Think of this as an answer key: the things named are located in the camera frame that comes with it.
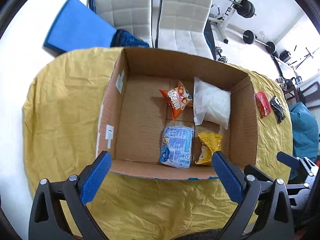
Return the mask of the yellow snack packet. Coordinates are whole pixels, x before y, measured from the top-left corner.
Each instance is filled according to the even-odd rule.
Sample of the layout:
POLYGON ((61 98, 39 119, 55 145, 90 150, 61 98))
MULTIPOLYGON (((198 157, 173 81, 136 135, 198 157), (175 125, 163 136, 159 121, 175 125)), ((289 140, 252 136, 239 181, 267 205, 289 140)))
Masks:
POLYGON ((213 154, 221 151, 223 136, 215 133, 200 132, 198 137, 201 142, 201 152, 195 164, 210 166, 212 164, 213 154))

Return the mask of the white stuffing zip bag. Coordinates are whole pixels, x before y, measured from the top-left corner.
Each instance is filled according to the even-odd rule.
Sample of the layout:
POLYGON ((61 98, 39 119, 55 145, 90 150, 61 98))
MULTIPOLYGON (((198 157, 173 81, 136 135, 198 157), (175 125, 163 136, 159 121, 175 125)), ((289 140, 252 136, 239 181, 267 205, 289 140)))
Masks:
POLYGON ((196 126, 209 121, 228 129, 231 92, 194 77, 193 113, 196 126))

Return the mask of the light blue printed packet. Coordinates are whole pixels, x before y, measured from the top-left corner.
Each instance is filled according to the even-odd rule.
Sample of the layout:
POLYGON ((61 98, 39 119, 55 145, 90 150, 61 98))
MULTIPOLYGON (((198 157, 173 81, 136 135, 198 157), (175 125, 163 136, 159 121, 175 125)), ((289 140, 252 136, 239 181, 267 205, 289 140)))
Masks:
POLYGON ((191 127, 165 127, 161 139, 160 163, 174 168, 189 168, 193 138, 194 129, 191 127))

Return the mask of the teal blanket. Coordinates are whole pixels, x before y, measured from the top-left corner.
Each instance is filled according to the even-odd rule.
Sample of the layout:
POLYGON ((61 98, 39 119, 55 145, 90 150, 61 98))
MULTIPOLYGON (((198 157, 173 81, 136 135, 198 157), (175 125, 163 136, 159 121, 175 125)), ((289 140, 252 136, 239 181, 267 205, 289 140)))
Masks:
POLYGON ((318 155, 319 130, 315 117, 302 103, 289 107, 293 134, 293 156, 315 162, 318 155))

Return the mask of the red snack packet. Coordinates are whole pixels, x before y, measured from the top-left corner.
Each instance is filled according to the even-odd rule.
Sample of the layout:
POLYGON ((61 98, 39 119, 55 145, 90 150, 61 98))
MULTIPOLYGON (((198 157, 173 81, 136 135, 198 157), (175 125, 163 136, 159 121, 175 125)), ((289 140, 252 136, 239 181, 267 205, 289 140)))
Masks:
POLYGON ((260 117, 264 118, 271 113, 271 105, 265 92, 257 92, 254 94, 255 103, 260 113, 260 117))

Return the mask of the dark wooden chair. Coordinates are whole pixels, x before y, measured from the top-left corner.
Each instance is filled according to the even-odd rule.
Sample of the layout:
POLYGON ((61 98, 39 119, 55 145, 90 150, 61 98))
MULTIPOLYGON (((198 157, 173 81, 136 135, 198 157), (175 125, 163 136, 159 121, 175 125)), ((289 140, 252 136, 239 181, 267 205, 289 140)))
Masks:
POLYGON ((286 101, 294 99, 302 102, 309 110, 319 109, 319 82, 314 82, 305 89, 293 86, 284 92, 286 101))

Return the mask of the orange panda snack bag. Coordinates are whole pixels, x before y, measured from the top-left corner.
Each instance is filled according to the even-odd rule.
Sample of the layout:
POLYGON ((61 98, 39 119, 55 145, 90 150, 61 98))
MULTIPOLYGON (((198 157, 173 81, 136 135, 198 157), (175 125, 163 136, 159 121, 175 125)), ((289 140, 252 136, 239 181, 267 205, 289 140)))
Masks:
POLYGON ((160 89, 159 92, 169 105, 173 120, 176 120, 186 107, 193 106, 193 98, 182 81, 179 81, 171 90, 160 89))

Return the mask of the brown cardboard box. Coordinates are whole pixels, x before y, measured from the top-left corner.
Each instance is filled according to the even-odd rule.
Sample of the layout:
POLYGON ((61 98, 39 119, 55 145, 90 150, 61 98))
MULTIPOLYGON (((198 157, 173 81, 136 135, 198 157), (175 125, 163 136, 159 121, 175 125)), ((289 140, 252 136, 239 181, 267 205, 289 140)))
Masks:
POLYGON ((204 57, 170 50, 123 48, 114 64, 100 110, 97 153, 111 154, 111 171, 169 180, 211 179, 215 171, 197 164, 200 132, 222 135, 221 150, 242 168, 257 160, 258 124, 254 89, 249 75, 236 67, 204 57), (229 123, 200 118, 187 102, 199 79, 231 96, 229 123), (168 144, 169 126, 191 128, 189 168, 160 162, 168 144))

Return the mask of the barbell with black plates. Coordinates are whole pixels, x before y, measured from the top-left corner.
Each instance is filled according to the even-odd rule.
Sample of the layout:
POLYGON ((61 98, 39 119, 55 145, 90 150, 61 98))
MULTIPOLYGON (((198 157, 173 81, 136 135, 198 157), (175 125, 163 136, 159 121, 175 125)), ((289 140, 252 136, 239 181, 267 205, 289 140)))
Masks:
POLYGON ((276 52, 276 45, 272 41, 268 41, 266 43, 263 41, 259 41, 256 35, 251 30, 244 31, 242 39, 245 44, 253 44, 254 42, 262 44, 263 46, 265 46, 265 49, 269 54, 274 54, 276 52))

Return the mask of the chrome dumbbell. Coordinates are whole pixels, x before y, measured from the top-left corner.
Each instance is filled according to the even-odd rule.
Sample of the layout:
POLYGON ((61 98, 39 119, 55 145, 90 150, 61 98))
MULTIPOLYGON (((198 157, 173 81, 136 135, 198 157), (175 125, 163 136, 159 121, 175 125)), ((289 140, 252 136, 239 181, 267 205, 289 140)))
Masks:
POLYGON ((222 48, 221 47, 215 47, 215 52, 216 52, 216 55, 217 55, 217 61, 219 62, 223 62, 223 63, 227 63, 228 62, 228 59, 226 56, 222 56, 222 48))

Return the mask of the black blue weight bench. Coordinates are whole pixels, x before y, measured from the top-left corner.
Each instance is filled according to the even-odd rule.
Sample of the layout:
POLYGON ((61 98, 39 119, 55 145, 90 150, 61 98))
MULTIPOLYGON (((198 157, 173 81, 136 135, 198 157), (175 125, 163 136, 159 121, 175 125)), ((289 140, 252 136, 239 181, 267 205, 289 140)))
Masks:
POLYGON ((210 48, 210 51, 213 56, 213 60, 216 60, 216 52, 215 52, 215 42, 213 37, 212 28, 210 25, 210 20, 207 20, 205 28, 204 28, 204 37, 206 39, 206 42, 210 48))

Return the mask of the white quilted chair right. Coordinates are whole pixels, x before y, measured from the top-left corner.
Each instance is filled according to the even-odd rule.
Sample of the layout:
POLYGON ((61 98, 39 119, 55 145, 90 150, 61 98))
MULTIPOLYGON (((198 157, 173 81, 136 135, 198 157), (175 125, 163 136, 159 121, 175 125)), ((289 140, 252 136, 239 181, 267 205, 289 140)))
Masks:
POLYGON ((204 30, 213 0, 160 0, 155 47, 213 59, 204 30))

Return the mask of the white quilted chair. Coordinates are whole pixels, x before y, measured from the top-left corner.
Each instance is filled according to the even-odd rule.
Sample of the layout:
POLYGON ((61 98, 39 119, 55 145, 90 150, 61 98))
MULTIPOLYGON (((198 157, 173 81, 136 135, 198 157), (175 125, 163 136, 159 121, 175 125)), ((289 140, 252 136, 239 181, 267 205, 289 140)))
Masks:
POLYGON ((95 0, 95 11, 116 29, 124 29, 153 47, 152 0, 95 0))
POLYGON ((204 30, 213 0, 160 0, 155 47, 213 59, 204 30))

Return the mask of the blue foam mat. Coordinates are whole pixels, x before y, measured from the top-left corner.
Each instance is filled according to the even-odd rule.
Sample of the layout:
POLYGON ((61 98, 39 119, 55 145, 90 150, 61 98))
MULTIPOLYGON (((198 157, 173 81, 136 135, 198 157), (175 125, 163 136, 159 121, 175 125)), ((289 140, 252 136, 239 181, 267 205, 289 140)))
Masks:
POLYGON ((58 54, 76 49, 110 48, 116 32, 115 27, 79 0, 67 0, 53 21, 43 46, 58 54))

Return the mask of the white quilted chair left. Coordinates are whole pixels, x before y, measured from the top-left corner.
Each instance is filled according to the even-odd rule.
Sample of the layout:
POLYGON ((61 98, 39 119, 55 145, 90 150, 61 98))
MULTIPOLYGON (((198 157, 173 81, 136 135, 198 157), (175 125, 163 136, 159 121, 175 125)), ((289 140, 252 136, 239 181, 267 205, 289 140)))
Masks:
POLYGON ((124 29, 153 47, 152 0, 95 0, 95 11, 116 29, 124 29))

